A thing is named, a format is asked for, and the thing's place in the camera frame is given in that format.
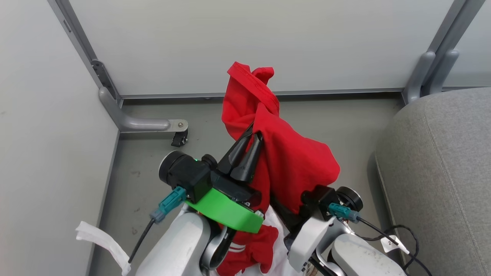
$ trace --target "teal connector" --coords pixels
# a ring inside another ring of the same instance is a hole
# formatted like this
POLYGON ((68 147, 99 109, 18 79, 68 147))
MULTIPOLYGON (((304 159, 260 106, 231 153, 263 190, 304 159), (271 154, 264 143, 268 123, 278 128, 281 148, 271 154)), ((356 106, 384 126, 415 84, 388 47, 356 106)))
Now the teal connector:
POLYGON ((177 186, 159 203, 159 207, 150 214, 150 217, 155 219, 156 223, 160 223, 170 211, 181 205, 184 200, 186 200, 186 190, 177 186))
POLYGON ((358 222, 359 213, 357 211, 352 211, 349 207, 331 203, 329 204, 329 212, 335 217, 347 219, 355 223, 358 222))

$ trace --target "gray ottoman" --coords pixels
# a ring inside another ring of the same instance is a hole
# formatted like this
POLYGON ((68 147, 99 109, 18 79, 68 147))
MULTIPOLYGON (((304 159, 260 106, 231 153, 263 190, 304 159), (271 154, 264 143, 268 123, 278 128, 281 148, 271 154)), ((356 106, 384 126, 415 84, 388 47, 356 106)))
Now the gray ottoman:
MULTIPOLYGON (((376 159, 392 223, 416 233, 418 258, 433 275, 491 275, 491 88, 404 107, 376 159)), ((411 235, 398 233, 414 252, 411 235)), ((425 275, 416 263, 409 272, 425 275)))

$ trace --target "white panel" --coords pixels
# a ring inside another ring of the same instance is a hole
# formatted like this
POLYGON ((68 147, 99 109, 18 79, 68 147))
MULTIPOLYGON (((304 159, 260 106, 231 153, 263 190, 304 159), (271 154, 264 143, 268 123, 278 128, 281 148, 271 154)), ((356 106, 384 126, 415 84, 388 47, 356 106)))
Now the white panel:
POLYGON ((443 86, 491 86, 491 1, 484 2, 456 45, 460 55, 443 86))
POLYGON ((45 0, 0 3, 0 275, 83 276, 118 130, 45 0))
POLYGON ((275 91, 404 87, 452 0, 71 0, 128 94, 225 92, 234 61, 275 91))

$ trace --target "red fabric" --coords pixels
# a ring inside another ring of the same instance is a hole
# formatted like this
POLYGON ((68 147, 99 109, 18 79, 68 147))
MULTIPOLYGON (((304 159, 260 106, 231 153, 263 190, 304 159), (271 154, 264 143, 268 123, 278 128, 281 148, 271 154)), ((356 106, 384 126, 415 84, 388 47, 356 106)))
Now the red fabric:
MULTIPOLYGON (((278 99, 267 87, 274 75, 271 67, 257 68, 251 73, 249 66, 235 62, 228 74, 222 113, 228 133, 237 140, 254 121, 253 131, 260 131, 264 139, 251 183, 262 194, 256 208, 266 212, 271 191, 281 204, 298 213, 301 193, 313 190, 316 185, 333 183, 339 175, 338 163, 327 145, 302 137, 279 117, 278 99)), ((257 234, 238 232, 234 243, 246 248, 229 252, 218 273, 233 276, 255 263, 260 263, 261 271, 266 273, 271 267, 277 236, 276 228, 265 225, 257 234)))

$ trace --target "robotic arm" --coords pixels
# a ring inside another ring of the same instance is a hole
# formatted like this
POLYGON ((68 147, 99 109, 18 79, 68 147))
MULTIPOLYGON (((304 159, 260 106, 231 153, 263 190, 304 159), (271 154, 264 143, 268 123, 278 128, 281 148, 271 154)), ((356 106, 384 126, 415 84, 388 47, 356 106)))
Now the robotic arm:
MULTIPOLYGON (((146 256, 136 276, 209 275, 224 260, 236 231, 259 231, 265 210, 253 208, 262 195, 248 185, 262 143, 261 134, 253 134, 251 125, 218 163, 211 155, 199 161, 180 151, 163 159, 159 177, 173 191, 151 218, 159 223, 182 201, 186 205, 146 256)), ((290 231, 284 242, 289 263, 296 271, 304 271, 311 262, 326 276, 405 274, 346 224, 348 219, 356 221, 363 208, 355 191, 318 185, 311 192, 305 191, 301 199, 303 205, 297 215, 271 196, 271 206, 290 231), (324 258, 322 254, 328 248, 328 258, 324 258)))

